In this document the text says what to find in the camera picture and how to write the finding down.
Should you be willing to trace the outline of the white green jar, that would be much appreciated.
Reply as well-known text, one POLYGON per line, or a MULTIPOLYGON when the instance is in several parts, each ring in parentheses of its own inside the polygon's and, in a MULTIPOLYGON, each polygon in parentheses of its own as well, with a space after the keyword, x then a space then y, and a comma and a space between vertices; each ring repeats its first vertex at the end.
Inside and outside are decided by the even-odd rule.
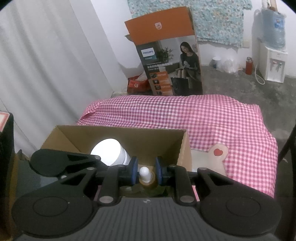
POLYGON ((114 138, 102 140, 92 149, 91 155, 100 156, 101 161, 107 166, 128 165, 131 157, 114 138))

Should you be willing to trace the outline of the pink checkered tablecloth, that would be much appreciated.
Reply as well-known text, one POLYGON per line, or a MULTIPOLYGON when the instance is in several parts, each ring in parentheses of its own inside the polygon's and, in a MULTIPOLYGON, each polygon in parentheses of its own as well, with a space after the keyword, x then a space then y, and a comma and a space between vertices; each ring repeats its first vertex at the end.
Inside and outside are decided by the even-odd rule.
POLYGON ((228 147, 224 162, 228 177, 269 196, 275 194, 278 145, 256 104, 218 94, 127 95, 89 104, 78 124, 186 130, 193 149, 228 147))

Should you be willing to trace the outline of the red packaging bag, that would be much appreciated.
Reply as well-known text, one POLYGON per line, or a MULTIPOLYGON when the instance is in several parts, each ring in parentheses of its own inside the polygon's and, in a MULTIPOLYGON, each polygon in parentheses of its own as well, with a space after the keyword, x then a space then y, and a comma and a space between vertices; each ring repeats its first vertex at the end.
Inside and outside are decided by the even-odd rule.
POLYGON ((151 91, 151 87, 145 72, 141 75, 128 78, 128 94, 144 93, 148 91, 151 91))

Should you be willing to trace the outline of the black chair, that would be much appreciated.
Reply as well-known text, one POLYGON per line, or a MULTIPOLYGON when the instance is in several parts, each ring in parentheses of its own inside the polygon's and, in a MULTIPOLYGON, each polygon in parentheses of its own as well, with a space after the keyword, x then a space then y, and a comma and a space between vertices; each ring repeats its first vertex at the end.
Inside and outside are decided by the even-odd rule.
POLYGON ((286 141, 285 145, 283 146, 283 148, 281 149, 281 151, 278 154, 278 163, 280 163, 285 155, 288 153, 289 150, 294 149, 295 148, 295 126, 292 129, 292 132, 288 138, 288 140, 286 141))

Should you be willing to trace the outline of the white water dispenser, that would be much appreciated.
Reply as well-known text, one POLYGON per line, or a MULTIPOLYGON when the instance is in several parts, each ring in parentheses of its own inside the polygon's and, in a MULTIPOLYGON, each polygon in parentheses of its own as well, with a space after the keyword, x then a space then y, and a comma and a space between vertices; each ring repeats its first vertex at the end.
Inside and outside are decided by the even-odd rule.
POLYGON ((259 71, 265 81, 284 83, 288 52, 260 43, 259 71))

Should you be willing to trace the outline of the orange Philips appliance box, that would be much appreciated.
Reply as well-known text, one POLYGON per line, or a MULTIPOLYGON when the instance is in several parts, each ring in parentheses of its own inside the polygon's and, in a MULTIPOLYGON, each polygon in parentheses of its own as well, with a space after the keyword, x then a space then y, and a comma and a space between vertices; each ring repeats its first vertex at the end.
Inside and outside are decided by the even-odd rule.
POLYGON ((153 95, 203 93, 199 49, 188 7, 139 16, 125 25, 153 95))

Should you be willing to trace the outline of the red fire extinguisher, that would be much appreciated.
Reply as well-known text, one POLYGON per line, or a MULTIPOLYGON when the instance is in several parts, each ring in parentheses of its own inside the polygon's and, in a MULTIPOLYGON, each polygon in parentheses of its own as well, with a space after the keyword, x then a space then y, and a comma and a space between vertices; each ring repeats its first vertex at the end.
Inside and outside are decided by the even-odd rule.
POLYGON ((251 57, 246 58, 245 73, 251 75, 253 70, 253 59, 251 57))

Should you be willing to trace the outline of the brown cardboard box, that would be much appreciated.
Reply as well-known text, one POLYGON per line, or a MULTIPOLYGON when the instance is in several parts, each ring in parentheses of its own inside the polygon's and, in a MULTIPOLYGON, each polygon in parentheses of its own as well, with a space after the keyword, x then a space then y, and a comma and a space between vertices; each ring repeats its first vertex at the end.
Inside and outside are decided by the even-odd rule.
POLYGON ((31 158, 31 167, 59 182, 58 197, 88 196, 101 206, 126 197, 171 196, 196 203, 189 173, 192 158, 185 130, 58 126, 31 158))

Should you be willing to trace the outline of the white plastic bags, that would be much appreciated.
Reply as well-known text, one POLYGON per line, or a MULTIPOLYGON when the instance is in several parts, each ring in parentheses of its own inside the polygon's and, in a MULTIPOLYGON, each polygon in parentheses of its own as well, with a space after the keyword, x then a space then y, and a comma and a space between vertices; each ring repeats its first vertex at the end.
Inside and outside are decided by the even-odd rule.
POLYGON ((239 71, 238 63, 233 59, 222 60, 221 57, 215 56, 212 58, 212 66, 220 72, 228 74, 237 74, 239 71))

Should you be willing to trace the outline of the dropper bottle with wooden collar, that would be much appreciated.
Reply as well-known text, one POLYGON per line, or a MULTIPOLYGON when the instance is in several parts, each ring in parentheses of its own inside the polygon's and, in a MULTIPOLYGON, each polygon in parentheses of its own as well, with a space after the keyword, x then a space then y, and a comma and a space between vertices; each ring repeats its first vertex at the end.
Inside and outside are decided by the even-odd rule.
POLYGON ((158 183, 154 171, 145 166, 141 167, 139 170, 139 182, 148 196, 156 196, 158 183))

